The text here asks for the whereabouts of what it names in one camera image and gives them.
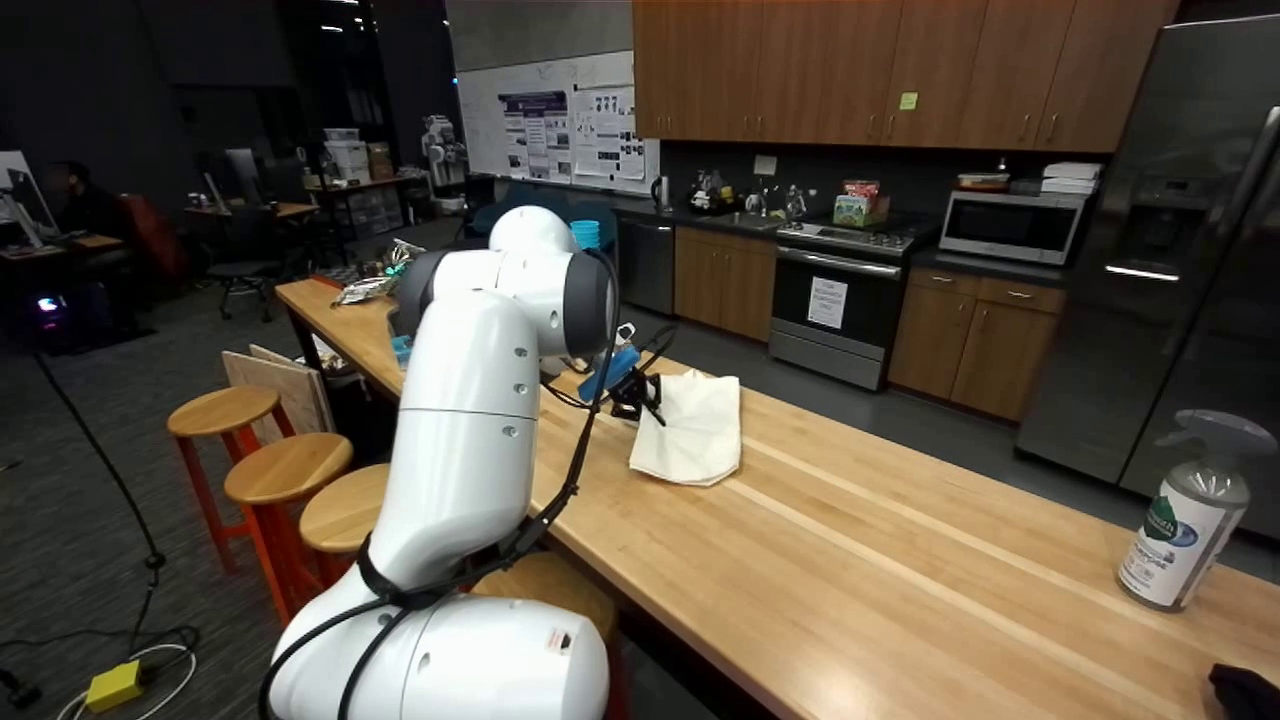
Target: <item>white cloth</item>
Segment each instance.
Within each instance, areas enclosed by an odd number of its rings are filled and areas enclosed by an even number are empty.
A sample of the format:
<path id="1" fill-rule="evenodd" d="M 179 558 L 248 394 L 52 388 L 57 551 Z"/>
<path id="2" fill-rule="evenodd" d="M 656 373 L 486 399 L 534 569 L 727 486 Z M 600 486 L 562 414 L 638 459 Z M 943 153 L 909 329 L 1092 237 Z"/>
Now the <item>white cloth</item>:
<path id="1" fill-rule="evenodd" d="M 1097 190 L 1097 179 L 1049 174 L 1049 179 L 1039 179 L 1039 190 L 1049 190 L 1049 197 L 1086 197 L 1086 190 Z"/>
<path id="2" fill-rule="evenodd" d="M 1039 174 L 1053 174 L 1053 179 L 1097 179 L 1102 171 L 1102 165 L 1043 165 Z"/>
<path id="3" fill-rule="evenodd" d="M 666 483 L 719 483 L 744 459 L 744 385 L 737 374 L 659 374 L 665 425 L 638 411 L 633 470 Z"/>

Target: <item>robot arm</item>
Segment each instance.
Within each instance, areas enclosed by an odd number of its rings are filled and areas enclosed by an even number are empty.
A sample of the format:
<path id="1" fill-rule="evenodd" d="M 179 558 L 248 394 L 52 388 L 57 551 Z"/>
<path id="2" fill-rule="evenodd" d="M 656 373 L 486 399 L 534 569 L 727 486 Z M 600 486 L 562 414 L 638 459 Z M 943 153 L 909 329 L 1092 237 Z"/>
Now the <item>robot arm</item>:
<path id="1" fill-rule="evenodd" d="M 365 569 L 314 597 L 277 654 L 310 627 L 397 592 L 432 592 L 526 516 L 541 358 L 605 348 L 613 284 L 600 260 L 568 253 L 568 229 L 541 207 L 506 213 L 486 253 L 432 257 L 404 277 L 399 318 L 427 302 L 404 374 L 385 511 Z M 287 720 L 339 714 L 345 685 L 386 613 L 332 624 L 271 679 Z M 584 614 L 531 601 L 446 592 L 411 613 L 366 654 L 346 714 L 600 714 L 607 659 Z"/>

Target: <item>refrigerator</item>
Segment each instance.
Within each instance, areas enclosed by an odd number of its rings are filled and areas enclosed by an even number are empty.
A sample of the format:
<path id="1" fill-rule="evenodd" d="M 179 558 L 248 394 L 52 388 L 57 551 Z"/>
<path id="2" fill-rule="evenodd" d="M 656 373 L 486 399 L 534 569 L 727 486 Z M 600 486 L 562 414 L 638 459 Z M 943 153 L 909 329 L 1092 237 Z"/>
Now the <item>refrigerator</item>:
<path id="1" fill-rule="evenodd" d="M 1153 497 L 1176 407 L 1280 435 L 1280 17 L 1169 23 L 1016 449 Z M 1280 457 L 1242 529 L 1280 541 Z"/>

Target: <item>kitchen appliance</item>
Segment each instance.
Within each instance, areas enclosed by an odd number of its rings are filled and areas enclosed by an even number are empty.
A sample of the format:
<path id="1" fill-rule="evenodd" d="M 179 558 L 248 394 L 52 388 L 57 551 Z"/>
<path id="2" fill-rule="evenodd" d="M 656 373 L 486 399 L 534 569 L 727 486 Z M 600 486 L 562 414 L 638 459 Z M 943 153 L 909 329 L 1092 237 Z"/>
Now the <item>kitchen appliance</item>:
<path id="1" fill-rule="evenodd" d="M 902 301 L 902 262 L 922 230 L 801 224 L 777 237 L 768 351 L 879 393 Z"/>
<path id="2" fill-rule="evenodd" d="M 620 216 L 620 294 L 625 302 L 675 312 L 675 229 L 666 218 Z"/>
<path id="3" fill-rule="evenodd" d="M 1068 262 L 1086 197 L 953 190 L 938 247 L 1025 262 Z"/>
<path id="4" fill-rule="evenodd" d="M 1016 449 L 1153 497 L 1176 407 L 1280 433 L 1280 17 L 1169 23 Z M 1280 463 L 1242 459 L 1280 537 Z"/>

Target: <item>oven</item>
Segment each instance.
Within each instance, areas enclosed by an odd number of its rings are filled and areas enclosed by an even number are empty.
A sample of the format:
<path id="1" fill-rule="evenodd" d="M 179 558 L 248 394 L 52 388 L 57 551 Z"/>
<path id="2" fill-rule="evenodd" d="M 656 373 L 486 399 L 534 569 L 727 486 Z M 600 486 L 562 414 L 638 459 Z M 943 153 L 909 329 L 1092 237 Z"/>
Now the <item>oven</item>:
<path id="1" fill-rule="evenodd" d="M 902 257 L 777 245 L 768 351 L 879 393 L 902 302 Z"/>

